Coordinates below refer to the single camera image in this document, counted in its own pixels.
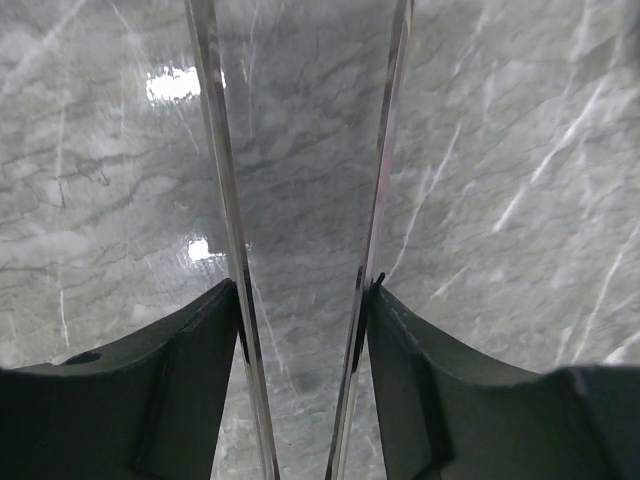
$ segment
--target shiny metal edge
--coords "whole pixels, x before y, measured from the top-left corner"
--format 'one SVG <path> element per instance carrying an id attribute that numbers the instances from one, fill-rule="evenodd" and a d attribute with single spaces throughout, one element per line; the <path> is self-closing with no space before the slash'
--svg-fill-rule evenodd
<path id="1" fill-rule="evenodd" d="M 395 146 L 400 87 L 411 34 L 414 0 L 398 0 L 391 29 L 387 79 L 382 99 L 378 131 L 378 174 L 376 177 L 369 231 L 356 279 L 353 308 L 347 335 L 347 348 L 336 408 L 336 420 L 329 450 L 325 480 L 343 480 L 347 462 L 349 433 L 353 421 L 356 388 L 367 322 L 367 304 L 373 284 L 373 269 L 387 200 L 387 189 Z"/>
<path id="2" fill-rule="evenodd" d="M 185 0 L 185 8 L 201 87 L 200 99 L 209 156 L 218 173 L 223 213 L 227 226 L 229 274 L 236 283 L 242 311 L 243 325 L 240 340 L 244 352 L 245 371 L 258 437 L 262 473 L 266 480 L 279 480 L 280 471 L 233 166 L 214 0 Z"/>

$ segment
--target marble floor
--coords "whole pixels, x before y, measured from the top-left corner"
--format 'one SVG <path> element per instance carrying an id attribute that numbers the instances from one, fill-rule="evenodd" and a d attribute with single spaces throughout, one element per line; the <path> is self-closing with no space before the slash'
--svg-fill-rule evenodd
<path id="1" fill-rule="evenodd" d="M 326 465 L 393 9 L 218 5 L 285 479 Z M 417 2 L 378 263 L 426 320 L 535 371 L 640 363 L 639 13 Z M 0 3 L 0 365 L 62 361 L 226 276 L 193 65 L 181 0 Z M 259 478 L 252 423 L 238 355 L 213 478 Z M 366 361 L 347 478 L 385 478 Z"/>

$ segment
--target black plastic part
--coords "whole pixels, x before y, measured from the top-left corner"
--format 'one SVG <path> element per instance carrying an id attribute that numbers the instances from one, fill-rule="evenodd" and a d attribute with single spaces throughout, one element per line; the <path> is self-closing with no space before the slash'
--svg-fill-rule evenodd
<path id="1" fill-rule="evenodd" d="M 240 320 L 226 280 L 63 365 L 0 370 L 0 478 L 209 480 Z"/>
<path id="2" fill-rule="evenodd" d="M 536 375 L 372 297 L 369 353 L 389 480 L 640 479 L 640 369 Z"/>

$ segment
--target gray marble surface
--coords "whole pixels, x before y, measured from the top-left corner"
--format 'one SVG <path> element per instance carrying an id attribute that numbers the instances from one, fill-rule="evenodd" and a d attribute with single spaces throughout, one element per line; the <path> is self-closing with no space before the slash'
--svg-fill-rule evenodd
<path id="1" fill-rule="evenodd" d="M 639 363 L 631 0 L 421 0 L 379 254 L 428 321 L 536 371 Z M 388 0 L 221 2 L 283 478 L 322 478 L 375 172 Z M 0 364 L 226 276 L 180 0 L 0 4 Z M 240 356 L 214 478 L 259 477 Z M 347 478 L 385 478 L 365 356 Z"/>

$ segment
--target metal rod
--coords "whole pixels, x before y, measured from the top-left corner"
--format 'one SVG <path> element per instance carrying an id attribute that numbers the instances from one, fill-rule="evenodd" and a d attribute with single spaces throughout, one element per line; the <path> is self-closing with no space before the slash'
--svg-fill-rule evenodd
<path id="1" fill-rule="evenodd" d="M 185 0 L 185 6 L 200 80 L 200 99 L 209 156 L 218 172 L 223 213 L 227 224 L 229 274 L 236 283 L 242 311 L 243 325 L 240 329 L 240 341 L 244 352 L 262 473 L 265 480 L 279 480 L 280 472 L 233 167 L 214 1 Z"/>
<path id="2" fill-rule="evenodd" d="M 413 6 L 414 0 L 398 0 L 393 18 L 387 80 L 382 98 L 382 114 L 380 118 L 380 129 L 378 131 L 378 174 L 373 196 L 369 231 L 356 279 L 356 291 L 353 299 L 349 333 L 347 335 L 347 349 L 342 371 L 342 381 L 340 382 L 336 421 L 329 450 L 329 463 L 325 480 L 344 479 L 347 446 L 349 433 L 351 431 L 351 422 L 353 420 L 358 374 L 360 372 L 360 359 L 366 331 L 366 307 L 370 289 L 373 284 L 376 250 L 382 228 L 384 207 L 387 200 L 387 187 L 391 173 L 391 164 L 393 163 L 400 86 L 411 33 Z"/>

